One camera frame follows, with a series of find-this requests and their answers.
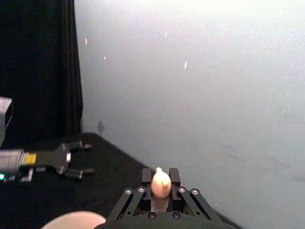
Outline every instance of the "yellow label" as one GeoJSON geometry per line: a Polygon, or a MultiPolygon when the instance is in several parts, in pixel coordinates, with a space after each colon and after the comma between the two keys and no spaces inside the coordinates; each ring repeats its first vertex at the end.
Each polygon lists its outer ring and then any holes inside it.
{"type": "Polygon", "coordinates": [[[23,165],[34,165],[36,161],[36,154],[26,153],[23,160],[23,165]]]}

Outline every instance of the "black table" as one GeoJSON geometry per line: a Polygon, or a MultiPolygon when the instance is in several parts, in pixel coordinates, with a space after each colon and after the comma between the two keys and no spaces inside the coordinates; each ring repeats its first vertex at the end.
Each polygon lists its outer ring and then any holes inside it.
{"type": "Polygon", "coordinates": [[[25,150],[51,150],[80,140],[92,144],[92,151],[72,154],[71,167],[93,167],[94,175],[78,182],[38,174],[31,183],[0,184],[0,228],[40,228],[55,217],[80,210],[108,217],[125,188],[140,186],[145,166],[95,134],[44,141],[25,150]]]}

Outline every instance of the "metal cylinder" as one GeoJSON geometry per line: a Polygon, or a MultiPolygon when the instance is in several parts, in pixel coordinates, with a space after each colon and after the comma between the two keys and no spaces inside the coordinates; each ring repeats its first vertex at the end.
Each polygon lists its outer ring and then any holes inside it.
{"type": "Polygon", "coordinates": [[[23,149],[0,150],[0,173],[17,175],[23,155],[23,149]]]}

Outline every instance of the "cream-colored toy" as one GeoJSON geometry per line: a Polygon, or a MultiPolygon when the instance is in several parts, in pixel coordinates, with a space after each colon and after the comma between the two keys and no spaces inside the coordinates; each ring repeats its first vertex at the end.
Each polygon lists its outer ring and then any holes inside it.
{"type": "Polygon", "coordinates": [[[171,188],[172,182],[170,177],[161,168],[157,168],[152,178],[151,212],[166,211],[171,188]]]}

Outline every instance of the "metal screw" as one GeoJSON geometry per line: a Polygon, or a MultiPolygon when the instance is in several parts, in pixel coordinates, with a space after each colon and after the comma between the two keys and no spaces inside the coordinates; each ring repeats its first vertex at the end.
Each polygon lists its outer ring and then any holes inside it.
{"type": "Polygon", "coordinates": [[[154,218],[156,218],[156,214],[154,214],[153,212],[151,212],[151,213],[148,214],[148,218],[154,219],[154,218]]]}
{"type": "Polygon", "coordinates": [[[193,189],[193,190],[192,190],[192,193],[193,193],[194,195],[197,195],[197,194],[199,193],[199,191],[198,191],[197,189],[193,189]]]}
{"type": "Polygon", "coordinates": [[[131,194],[131,192],[132,192],[132,191],[131,191],[130,189],[127,189],[127,190],[125,191],[125,193],[128,194],[128,195],[131,194]]]}
{"type": "Polygon", "coordinates": [[[185,189],[183,187],[179,188],[179,192],[185,192],[185,189]]]}
{"type": "Polygon", "coordinates": [[[180,214],[178,212],[173,213],[173,218],[174,219],[180,219],[180,214]]]}

